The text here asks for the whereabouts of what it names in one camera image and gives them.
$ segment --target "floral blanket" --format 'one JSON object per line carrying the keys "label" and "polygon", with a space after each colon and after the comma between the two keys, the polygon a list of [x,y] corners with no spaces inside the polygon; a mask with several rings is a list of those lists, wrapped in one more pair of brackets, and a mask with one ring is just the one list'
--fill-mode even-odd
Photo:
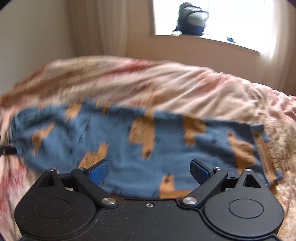
{"label": "floral blanket", "polygon": [[[57,60],[1,97],[1,144],[8,141],[10,121],[23,109],[42,109],[78,98],[192,114],[196,118],[264,122],[273,158],[284,174],[272,188],[285,210],[279,237],[296,240],[295,97],[209,68],[174,62],[108,56]],[[1,157],[0,233],[6,241],[20,237],[13,212],[38,175],[24,165],[22,158]]]}

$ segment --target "circular cap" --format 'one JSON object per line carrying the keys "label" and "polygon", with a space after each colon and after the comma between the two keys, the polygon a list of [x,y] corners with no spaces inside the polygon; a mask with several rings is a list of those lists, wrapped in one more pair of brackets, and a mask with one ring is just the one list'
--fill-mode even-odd
{"label": "circular cap", "polygon": [[153,203],[146,203],[146,207],[153,207]]}
{"label": "circular cap", "polygon": [[38,240],[65,240],[86,227],[95,213],[96,207],[87,196],[65,188],[45,187],[29,191],[19,202],[15,221],[24,233]]}
{"label": "circular cap", "polygon": [[102,199],[102,204],[105,204],[105,205],[114,205],[117,201],[115,198],[112,198],[112,197],[105,197]]}
{"label": "circular cap", "polygon": [[237,199],[229,204],[229,211],[240,218],[255,218],[263,213],[263,206],[252,199]]}
{"label": "circular cap", "polygon": [[70,203],[59,198],[43,200],[36,206],[36,213],[44,218],[58,218],[70,210]]}
{"label": "circular cap", "polygon": [[197,199],[194,197],[185,197],[182,201],[187,205],[193,205],[197,203]]}

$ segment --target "beige wall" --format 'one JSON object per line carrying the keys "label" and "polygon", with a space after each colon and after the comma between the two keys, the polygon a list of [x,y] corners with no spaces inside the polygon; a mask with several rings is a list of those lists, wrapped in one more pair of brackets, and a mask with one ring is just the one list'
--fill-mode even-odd
{"label": "beige wall", "polygon": [[259,53],[193,36],[154,36],[151,0],[128,0],[127,56],[207,66],[254,81]]}
{"label": "beige wall", "polygon": [[288,66],[287,79],[283,92],[287,95],[296,96],[296,45],[294,45],[294,49],[292,50],[291,62]]}
{"label": "beige wall", "polygon": [[0,94],[59,58],[74,57],[64,0],[12,0],[0,11]]}

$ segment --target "white curtain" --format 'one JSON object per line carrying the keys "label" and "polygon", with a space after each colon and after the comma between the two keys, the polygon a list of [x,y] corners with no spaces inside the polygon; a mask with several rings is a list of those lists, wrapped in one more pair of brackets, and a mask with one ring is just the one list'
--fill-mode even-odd
{"label": "white curtain", "polygon": [[77,55],[126,55],[126,0],[67,0]]}
{"label": "white curtain", "polygon": [[287,0],[265,0],[260,60],[254,82],[287,92],[296,41],[296,10]]}

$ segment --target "triangular cutout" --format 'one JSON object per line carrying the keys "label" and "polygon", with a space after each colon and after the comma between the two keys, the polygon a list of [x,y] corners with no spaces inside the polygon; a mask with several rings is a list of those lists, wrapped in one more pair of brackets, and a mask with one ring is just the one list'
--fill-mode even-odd
{"label": "triangular cutout", "polygon": [[246,179],[244,180],[244,186],[245,187],[251,187],[251,188],[260,188],[260,184],[256,181],[254,176],[252,174],[248,174],[246,176]]}
{"label": "triangular cutout", "polygon": [[40,188],[44,188],[44,187],[52,187],[54,186],[54,179],[52,177],[51,174],[46,175],[43,180],[41,181],[41,183],[39,184]]}

